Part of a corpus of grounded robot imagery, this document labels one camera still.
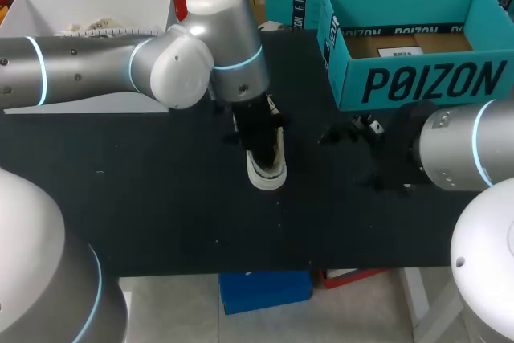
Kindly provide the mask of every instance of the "blue led ring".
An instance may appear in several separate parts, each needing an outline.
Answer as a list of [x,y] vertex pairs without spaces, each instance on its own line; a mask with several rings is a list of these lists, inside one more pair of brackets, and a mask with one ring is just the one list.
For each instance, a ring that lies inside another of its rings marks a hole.
[[144,40],[143,42],[140,42],[132,51],[132,54],[130,55],[130,59],[128,60],[128,77],[130,79],[130,83],[132,86],[136,89],[137,92],[141,94],[139,89],[136,87],[136,84],[134,83],[134,80],[132,79],[132,62],[134,60],[134,57],[136,56],[136,53],[139,51],[140,48],[142,48],[146,43],[148,43],[152,38],[148,38]]
[[482,164],[480,163],[479,150],[478,150],[478,145],[477,145],[477,137],[478,137],[478,131],[479,131],[480,118],[482,118],[482,115],[483,115],[483,112],[485,111],[485,109],[494,101],[495,100],[490,100],[484,106],[482,106],[482,108],[480,109],[479,113],[477,114],[477,116],[475,118],[475,123],[473,124],[473,134],[471,137],[471,147],[473,149],[473,158],[475,159],[476,169],[479,171],[480,176],[482,177],[483,181],[488,186],[492,186],[492,182],[489,179],[489,177],[486,175],[485,170],[483,169]]
[[47,69],[45,68],[43,53],[41,52],[38,43],[30,36],[26,36],[25,38],[29,39],[29,42],[31,42],[32,46],[34,46],[35,54],[38,56],[39,66],[41,67],[41,98],[39,99],[38,103],[38,106],[41,106],[45,103],[45,99],[47,98]]
[[225,70],[235,70],[236,68],[244,67],[247,64],[249,64],[250,62],[253,62],[260,55],[262,50],[263,50],[263,46],[261,45],[261,47],[257,50],[257,52],[255,54],[253,54],[253,56],[251,58],[249,58],[241,63],[231,64],[230,66],[214,66],[214,70],[225,71]]
[[102,283],[102,267],[100,266],[100,261],[98,260],[98,256],[96,255],[96,253],[93,250],[93,248],[91,246],[89,246],[89,249],[91,249],[91,252],[93,252],[93,255],[95,256],[95,260],[96,260],[96,265],[98,267],[98,292],[96,293],[95,303],[93,305],[91,313],[89,314],[88,319],[86,320],[86,323],[84,324],[84,326],[80,330],[79,334],[73,340],[72,343],[79,343],[80,339],[82,339],[82,337],[84,336],[86,331],[88,331],[88,328],[91,325],[91,323],[93,321],[93,318],[95,317],[96,310],[98,309],[98,304],[100,303],[100,298],[101,298],[101,295],[102,295],[102,286],[103,286],[103,283]]

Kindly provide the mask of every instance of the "floor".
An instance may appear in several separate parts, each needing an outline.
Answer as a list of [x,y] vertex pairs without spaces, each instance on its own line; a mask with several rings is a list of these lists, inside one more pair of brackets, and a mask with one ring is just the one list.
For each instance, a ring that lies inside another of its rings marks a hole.
[[[422,274],[433,300],[448,269],[427,268]],[[223,312],[217,275],[124,278],[120,285],[131,292],[127,343],[413,341],[397,271],[332,290],[316,288],[306,302],[231,316]],[[462,321],[440,342],[468,343]]]

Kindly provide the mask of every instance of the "white label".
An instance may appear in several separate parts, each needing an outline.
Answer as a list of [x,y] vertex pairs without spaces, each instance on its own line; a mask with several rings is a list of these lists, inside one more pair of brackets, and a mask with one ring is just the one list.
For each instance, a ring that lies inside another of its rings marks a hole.
[[409,55],[422,55],[423,51],[419,46],[413,47],[394,47],[394,48],[379,48],[378,54],[381,57],[385,56],[409,56]]

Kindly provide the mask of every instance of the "white sneaker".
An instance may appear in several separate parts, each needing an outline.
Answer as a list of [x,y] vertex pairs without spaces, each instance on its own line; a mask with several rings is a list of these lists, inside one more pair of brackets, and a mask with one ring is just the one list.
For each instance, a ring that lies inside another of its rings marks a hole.
[[[267,102],[270,105],[271,114],[278,114],[279,110],[269,96]],[[275,190],[280,188],[286,181],[288,168],[284,152],[284,128],[276,130],[275,160],[269,169],[261,168],[254,160],[253,154],[247,150],[247,170],[250,182],[261,190]]]

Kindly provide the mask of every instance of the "black tabletop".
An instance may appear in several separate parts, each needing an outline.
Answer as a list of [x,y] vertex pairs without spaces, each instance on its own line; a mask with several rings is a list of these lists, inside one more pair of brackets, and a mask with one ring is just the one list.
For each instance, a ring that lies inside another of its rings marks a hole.
[[262,38],[272,98],[290,120],[277,191],[248,181],[245,152],[222,140],[231,116],[208,98],[169,114],[4,116],[0,165],[45,189],[115,276],[449,264],[474,195],[357,186],[372,168],[366,145],[318,145],[352,114],[337,111],[316,36]]

